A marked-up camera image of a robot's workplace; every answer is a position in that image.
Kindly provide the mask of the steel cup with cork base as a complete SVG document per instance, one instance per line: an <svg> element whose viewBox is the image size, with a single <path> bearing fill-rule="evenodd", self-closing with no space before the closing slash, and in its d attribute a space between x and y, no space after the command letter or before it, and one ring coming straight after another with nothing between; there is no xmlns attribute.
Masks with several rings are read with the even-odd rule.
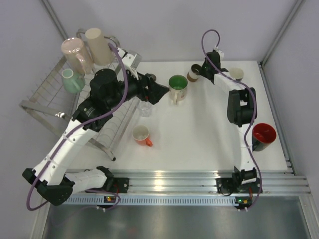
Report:
<svg viewBox="0 0 319 239"><path fill-rule="evenodd" d="M200 65L193 64L187 74L187 79L191 82L196 82L200 77L200 69Z"/></svg>

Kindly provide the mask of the tall beige cup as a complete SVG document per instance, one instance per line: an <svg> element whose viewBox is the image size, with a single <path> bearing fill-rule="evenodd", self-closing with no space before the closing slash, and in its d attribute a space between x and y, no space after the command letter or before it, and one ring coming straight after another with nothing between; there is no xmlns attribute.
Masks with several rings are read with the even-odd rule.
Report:
<svg viewBox="0 0 319 239"><path fill-rule="evenodd" d="M96 65L104 66L113 62L114 55L100 29L88 29L85 32L85 37L87 38L88 46Z"/></svg>

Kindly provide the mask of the teal green mug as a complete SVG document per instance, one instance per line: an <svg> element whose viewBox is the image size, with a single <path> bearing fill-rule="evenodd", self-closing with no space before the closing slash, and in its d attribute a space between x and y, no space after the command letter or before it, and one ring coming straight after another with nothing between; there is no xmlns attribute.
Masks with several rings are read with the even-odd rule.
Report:
<svg viewBox="0 0 319 239"><path fill-rule="evenodd" d="M67 68L62 71L62 83L67 92L75 94L83 90L85 79L81 74Z"/></svg>

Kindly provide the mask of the iridescent pink mug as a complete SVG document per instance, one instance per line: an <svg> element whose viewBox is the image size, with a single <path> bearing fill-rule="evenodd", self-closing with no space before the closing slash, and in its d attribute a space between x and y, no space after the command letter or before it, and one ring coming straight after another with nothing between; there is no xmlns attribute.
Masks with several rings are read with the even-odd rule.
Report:
<svg viewBox="0 0 319 239"><path fill-rule="evenodd" d="M91 73L93 60L82 39L72 37L64 40L61 44L61 51L74 71L81 75Z"/></svg>

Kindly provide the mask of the dark brown mug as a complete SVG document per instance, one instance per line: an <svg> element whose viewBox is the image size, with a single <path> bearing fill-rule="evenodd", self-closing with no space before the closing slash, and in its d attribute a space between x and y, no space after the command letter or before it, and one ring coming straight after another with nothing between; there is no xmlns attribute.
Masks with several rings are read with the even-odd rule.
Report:
<svg viewBox="0 0 319 239"><path fill-rule="evenodd" d="M277 138L275 129L266 124L259 123L253 127L252 130L252 148L253 151L263 151Z"/></svg>

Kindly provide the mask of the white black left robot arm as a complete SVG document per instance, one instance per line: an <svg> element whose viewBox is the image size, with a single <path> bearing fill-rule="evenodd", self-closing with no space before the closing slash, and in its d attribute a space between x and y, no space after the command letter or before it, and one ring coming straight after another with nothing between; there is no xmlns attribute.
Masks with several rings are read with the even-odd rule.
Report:
<svg viewBox="0 0 319 239"><path fill-rule="evenodd" d="M59 141L40 164L24 170L23 178L51 204L59 206L72 194L90 189L109 192L115 179L108 168L97 166L78 173L67 173L67 169L123 102L137 97L154 105L169 92L150 74L134 76L125 70L124 78L119 81L111 69L97 71L89 83L89 96L75 110Z"/></svg>

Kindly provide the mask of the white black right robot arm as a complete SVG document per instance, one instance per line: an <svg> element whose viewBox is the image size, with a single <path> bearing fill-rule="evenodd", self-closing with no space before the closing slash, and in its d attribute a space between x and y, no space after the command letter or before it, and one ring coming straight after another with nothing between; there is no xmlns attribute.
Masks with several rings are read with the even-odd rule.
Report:
<svg viewBox="0 0 319 239"><path fill-rule="evenodd" d="M252 129L257 116L256 91L242 82L244 72L240 68L226 69L221 67L223 52L214 48L204 53L205 60L200 75L222 89L228 96L227 119L235 127L236 145L239 149L238 162L230 179L220 183L221 193L245 192L258 183L258 167L252 155Z"/></svg>

